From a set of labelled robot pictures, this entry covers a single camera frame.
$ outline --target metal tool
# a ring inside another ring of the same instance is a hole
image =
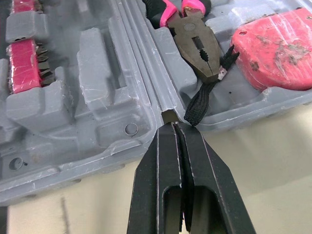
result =
[[[147,18],[155,28],[168,26],[179,52],[204,83],[217,81],[220,48],[203,18],[211,10],[210,0],[183,0],[182,15],[168,0],[143,0]]]
[[[201,133],[158,129],[136,169],[127,234],[255,234],[233,176]]]

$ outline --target gray plastic tool case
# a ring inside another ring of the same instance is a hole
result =
[[[309,0],[213,0],[206,24],[223,52],[238,26]],[[163,120],[185,108],[200,83],[168,28],[154,30],[141,0],[47,0],[44,13],[10,14],[0,1],[0,205],[108,173],[140,158]],[[57,81],[9,95],[7,46],[34,38]],[[218,84],[201,131],[241,126],[298,104],[312,92],[258,92],[234,66]]]

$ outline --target screw hole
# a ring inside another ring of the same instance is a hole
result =
[[[129,123],[125,128],[125,132],[128,136],[134,136],[138,132],[138,127],[135,123]]]
[[[23,165],[23,159],[21,159],[20,157],[16,157],[10,162],[9,168],[12,171],[17,171],[19,168],[22,167],[22,165]]]

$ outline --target pink-handled pliers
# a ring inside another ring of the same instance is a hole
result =
[[[178,8],[169,0],[143,0],[146,4],[146,17],[154,28],[167,27],[167,22],[175,13],[179,14]],[[185,9],[195,9],[204,16],[210,13],[210,0],[182,0],[182,14]]]

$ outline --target pliers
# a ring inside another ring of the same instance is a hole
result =
[[[143,0],[146,17],[154,28],[169,27],[176,46],[184,60],[203,82],[189,102],[184,119],[198,125],[209,107],[209,94],[226,75],[239,53],[234,46],[222,57],[212,29],[203,18],[210,13],[210,0],[182,0],[182,13],[169,0]]]
[[[217,81],[220,48],[203,18],[210,13],[210,0],[183,0],[182,12],[169,0],[143,0],[146,17],[154,28],[169,27],[185,61],[204,83]]]

